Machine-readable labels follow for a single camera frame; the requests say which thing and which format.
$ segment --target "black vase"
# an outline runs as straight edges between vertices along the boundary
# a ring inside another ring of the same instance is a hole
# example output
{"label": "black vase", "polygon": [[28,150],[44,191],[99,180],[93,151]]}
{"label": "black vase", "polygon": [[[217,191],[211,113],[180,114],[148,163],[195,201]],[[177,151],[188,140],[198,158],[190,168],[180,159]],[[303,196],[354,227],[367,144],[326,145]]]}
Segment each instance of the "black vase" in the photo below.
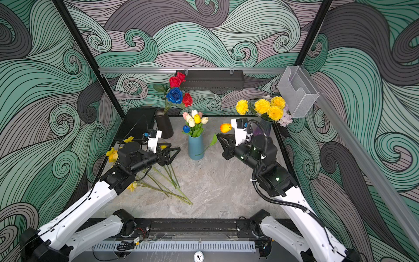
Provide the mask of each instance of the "black vase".
{"label": "black vase", "polygon": [[173,135],[172,123],[170,123],[169,116],[163,112],[163,109],[155,112],[157,128],[161,130],[161,138],[171,138]]}

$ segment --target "circular label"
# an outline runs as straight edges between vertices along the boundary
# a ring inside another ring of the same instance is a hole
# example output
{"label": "circular label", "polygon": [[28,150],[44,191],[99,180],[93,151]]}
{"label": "circular label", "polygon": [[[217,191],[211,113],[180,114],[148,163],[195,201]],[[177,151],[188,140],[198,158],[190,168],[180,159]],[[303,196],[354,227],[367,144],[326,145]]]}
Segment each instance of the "circular label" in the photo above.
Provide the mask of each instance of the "circular label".
{"label": "circular label", "polygon": [[204,261],[204,254],[201,251],[195,252],[194,262],[202,262],[202,261]]}

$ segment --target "gray marble surface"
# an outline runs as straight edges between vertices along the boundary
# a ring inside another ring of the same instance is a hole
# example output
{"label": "gray marble surface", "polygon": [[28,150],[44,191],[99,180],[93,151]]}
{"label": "gray marble surface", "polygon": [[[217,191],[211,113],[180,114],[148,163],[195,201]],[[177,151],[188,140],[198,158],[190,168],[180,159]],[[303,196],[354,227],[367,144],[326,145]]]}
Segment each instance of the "gray marble surface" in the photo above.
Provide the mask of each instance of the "gray marble surface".
{"label": "gray marble surface", "polygon": [[[204,125],[204,144],[208,145],[213,135],[220,133],[220,125],[230,123],[230,119],[210,118]],[[201,160],[191,160],[188,156],[188,137],[181,133],[185,125],[184,119],[172,117],[171,123],[175,132],[173,137],[160,139],[159,142],[172,143],[173,147],[181,148],[172,165],[182,192],[193,205],[188,205],[176,197],[168,198],[164,193],[150,188],[137,187],[134,192],[126,189],[96,212],[93,218],[108,217],[121,208],[136,218],[248,218],[260,209],[265,209],[276,218],[288,218],[280,206],[268,203],[257,195],[249,181],[253,171],[251,168],[236,158],[227,161],[221,156],[223,150],[219,142],[210,147]],[[278,148],[277,162],[286,167],[273,130],[271,137]],[[111,164],[107,164],[104,172],[110,167]],[[151,174],[154,177],[159,176],[153,171]],[[150,178],[144,180],[153,184]],[[170,185],[161,177],[159,181],[167,187]]]}

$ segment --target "dark glass vase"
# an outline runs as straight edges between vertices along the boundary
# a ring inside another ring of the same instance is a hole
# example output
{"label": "dark glass vase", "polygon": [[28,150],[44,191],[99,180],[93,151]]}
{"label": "dark glass vase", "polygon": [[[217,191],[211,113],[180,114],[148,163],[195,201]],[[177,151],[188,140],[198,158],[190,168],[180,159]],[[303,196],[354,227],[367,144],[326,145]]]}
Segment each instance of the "dark glass vase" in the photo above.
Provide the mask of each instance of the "dark glass vase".
{"label": "dark glass vase", "polygon": [[[261,126],[265,130],[266,135],[267,136],[270,136],[271,135],[272,122],[266,121],[263,118],[261,118],[261,120],[259,121],[259,123],[261,124]],[[262,134],[262,131],[260,130],[260,128],[258,126],[253,125],[252,127],[254,127],[253,136],[257,136],[257,135],[261,135]]]}
{"label": "dark glass vase", "polygon": [[171,138],[173,135],[173,127],[169,116],[164,114],[163,109],[156,110],[155,113],[157,128],[161,130],[161,138]]}

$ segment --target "blue vase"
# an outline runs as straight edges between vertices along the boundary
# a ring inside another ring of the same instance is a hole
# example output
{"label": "blue vase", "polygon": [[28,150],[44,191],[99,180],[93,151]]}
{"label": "blue vase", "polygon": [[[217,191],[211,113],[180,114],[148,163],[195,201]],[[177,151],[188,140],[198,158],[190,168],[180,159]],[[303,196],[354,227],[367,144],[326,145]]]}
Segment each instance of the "blue vase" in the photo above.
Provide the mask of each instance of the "blue vase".
{"label": "blue vase", "polygon": [[188,136],[188,154],[192,160],[199,160],[204,157],[204,140],[202,134],[198,137]]}

